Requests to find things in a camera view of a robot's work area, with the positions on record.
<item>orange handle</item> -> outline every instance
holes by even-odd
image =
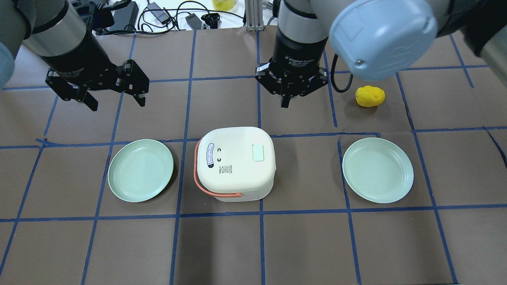
[[[208,194],[209,196],[213,196],[213,197],[218,197],[218,198],[239,198],[239,197],[241,197],[242,196],[241,193],[217,194],[217,193],[206,190],[206,188],[204,188],[199,183],[199,180],[197,179],[197,149],[199,148],[200,143],[201,143],[201,140],[199,140],[197,142],[197,145],[195,146],[195,151],[194,151],[194,181],[195,181],[195,184],[197,185],[197,187],[199,187],[199,189],[201,189],[202,192]]]

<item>light green plate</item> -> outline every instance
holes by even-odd
[[[414,182],[414,169],[407,154],[392,142],[363,138],[343,156],[343,175],[362,198],[392,203],[405,197]]]
[[[161,142],[136,140],[115,155],[107,171],[107,182],[113,194],[124,201],[146,201],[166,187],[173,167],[171,151]]]

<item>white box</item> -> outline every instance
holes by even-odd
[[[273,140],[259,128],[213,130],[199,141],[195,155],[196,184],[220,201],[259,200],[273,188],[276,170]]]

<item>yellow lemon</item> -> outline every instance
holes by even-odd
[[[357,89],[355,92],[355,100],[359,106],[379,106],[385,100],[385,92],[378,87],[366,85]]]

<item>round dish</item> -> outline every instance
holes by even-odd
[[[343,176],[362,198],[392,203],[410,191],[414,169],[407,154],[397,145],[368,137],[356,141],[345,152]]]
[[[169,183],[174,168],[171,151],[161,142],[141,139],[124,146],[113,158],[107,182],[116,197],[142,202]]]

